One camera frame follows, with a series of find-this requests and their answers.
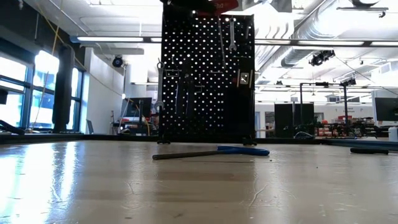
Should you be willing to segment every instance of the wooden table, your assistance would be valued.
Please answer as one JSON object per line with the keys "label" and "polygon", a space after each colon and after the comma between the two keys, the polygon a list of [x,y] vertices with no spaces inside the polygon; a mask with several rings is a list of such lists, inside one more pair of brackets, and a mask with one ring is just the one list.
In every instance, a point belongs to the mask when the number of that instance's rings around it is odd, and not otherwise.
{"label": "wooden table", "polygon": [[153,161],[214,144],[0,146],[0,223],[398,223],[398,157],[259,145],[269,157]]}

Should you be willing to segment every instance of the black pegboard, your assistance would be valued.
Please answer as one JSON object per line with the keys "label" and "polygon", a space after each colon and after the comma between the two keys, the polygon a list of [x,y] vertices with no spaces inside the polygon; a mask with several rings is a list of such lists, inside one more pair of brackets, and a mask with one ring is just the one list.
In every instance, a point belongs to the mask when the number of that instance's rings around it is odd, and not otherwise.
{"label": "black pegboard", "polygon": [[[237,86],[239,63],[246,57],[254,71],[254,23],[252,16],[233,16],[237,51],[230,52],[229,19],[232,16],[190,17],[165,9],[162,27],[162,62],[165,72],[160,114],[160,134],[164,136],[254,135],[254,74],[250,85]],[[226,67],[223,66],[220,19]],[[250,25],[248,39],[245,33]],[[189,60],[195,88],[192,117],[176,114],[178,70]],[[234,101],[229,96],[236,96]]]}

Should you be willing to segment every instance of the blue-handled tool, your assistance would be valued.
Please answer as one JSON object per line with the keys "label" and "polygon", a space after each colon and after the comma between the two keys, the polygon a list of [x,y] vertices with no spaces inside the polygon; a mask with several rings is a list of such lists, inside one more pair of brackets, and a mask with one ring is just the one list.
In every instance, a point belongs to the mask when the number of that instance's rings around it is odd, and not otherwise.
{"label": "blue-handled tool", "polygon": [[218,154],[244,154],[244,155],[251,155],[251,156],[268,156],[269,151],[266,149],[255,149],[255,148],[248,148],[248,147],[218,146],[217,151],[161,154],[161,155],[153,155],[152,158],[154,160],[180,159],[180,158],[187,158],[187,157],[211,156],[211,155],[218,155]]}

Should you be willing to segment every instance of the light fixture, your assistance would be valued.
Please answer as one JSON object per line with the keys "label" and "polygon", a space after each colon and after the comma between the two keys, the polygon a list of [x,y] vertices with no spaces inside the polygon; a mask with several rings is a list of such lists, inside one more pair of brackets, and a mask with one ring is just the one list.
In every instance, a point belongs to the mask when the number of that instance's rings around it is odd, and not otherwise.
{"label": "light fixture", "polygon": [[334,50],[322,50],[321,52],[312,55],[312,59],[309,61],[309,64],[312,66],[319,66],[334,56],[336,56]]}
{"label": "light fixture", "polygon": [[77,37],[81,42],[143,42],[142,37]]}
{"label": "light fixture", "polygon": [[380,0],[350,0],[356,7],[372,7]]}
{"label": "light fixture", "polygon": [[160,43],[162,41],[161,37],[154,37],[150,39],[151,42],[156,42],[156,43]]}
{"label": "light fixture", "polygon": [[371,46],[388,46],[388,47],[393,47],[393,46],[398,46],[398,41],[374,41],[371,43]]}
{"label": "light fixture", "polygon": [[290,40],[267,40],[267,39],[258,39],[254,41],[255,44],[279,44],[279,45],[289,45]]}
{"label": "light fixture", "polygon": [[359,46],[363,41],[345,41],[345,40],[300,40],[299,45],[335,45],[335,46]]}
{"label": "light fixture", "polygon": [[158,85],[158,83],[131,83],[132,85]]}

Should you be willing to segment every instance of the metal rod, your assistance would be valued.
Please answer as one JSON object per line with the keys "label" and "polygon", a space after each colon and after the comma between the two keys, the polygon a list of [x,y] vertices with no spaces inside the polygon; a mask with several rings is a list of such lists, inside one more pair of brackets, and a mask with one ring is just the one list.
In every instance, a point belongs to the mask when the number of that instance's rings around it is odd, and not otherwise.
{"label": "metal rod", "polygon": [[300,124],[303,122],[303,83],[300,83]]}
{"label": "metal rod", "polygon": [[347,107],[347,86],[343,86],[344,88],[344,110],[345,110],[345,118],[346,118],[346,126],[348,126],[348,107]]}

